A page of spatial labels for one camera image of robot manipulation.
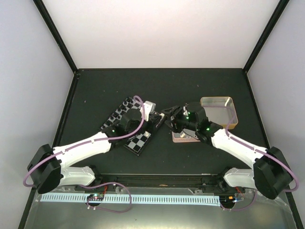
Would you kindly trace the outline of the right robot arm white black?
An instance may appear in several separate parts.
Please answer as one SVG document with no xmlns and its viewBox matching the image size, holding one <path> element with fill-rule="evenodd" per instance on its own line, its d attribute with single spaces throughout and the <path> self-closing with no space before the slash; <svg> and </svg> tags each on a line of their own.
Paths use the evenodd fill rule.
<svg viewBox="0 0 305 229">
<path fill-rule="evenodd" d="M 233 187 L 244 187 L 255 189 L 268 199 L 275 199 L 281 192 L 289 191 L 287 187 L 292 181 L 295 182 L 292 190 L 298 189 L 299 181 L 280 149 L 256 146 L 236 137 L 221 125 L 210 121 L 199 102 L 176 105 L 162 112 L 167 117 L 165 123 L 174 133 L 184 129 L 194 131 L 199 141 L 229 153 L 249 167 L 228 169 L 216 181 L 221 192 L 228 192 Z"/>
</svg>

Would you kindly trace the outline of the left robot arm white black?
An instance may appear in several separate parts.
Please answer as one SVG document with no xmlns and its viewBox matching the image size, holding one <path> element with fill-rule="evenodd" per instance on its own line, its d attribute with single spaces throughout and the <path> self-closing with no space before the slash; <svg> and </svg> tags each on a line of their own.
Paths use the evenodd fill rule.
<svg viewBox="0 0 305 229">
<path fill-rule="evenodd" d="M 65 146 L 41 146 L 27 167 L 26 177 L 32 179 L 32 186 L 40 194 L 69 185 L 98 190 L 102 178 L 95 167 L 75 167 L 74 164 L 122 146 L 139 155 L 164 121 L 163 113 L 146 112 L 142 118 L 136 109 L 129 110 L 120 119 L 112 116 L 101 131 L 87 139 Z"/>
</svg>

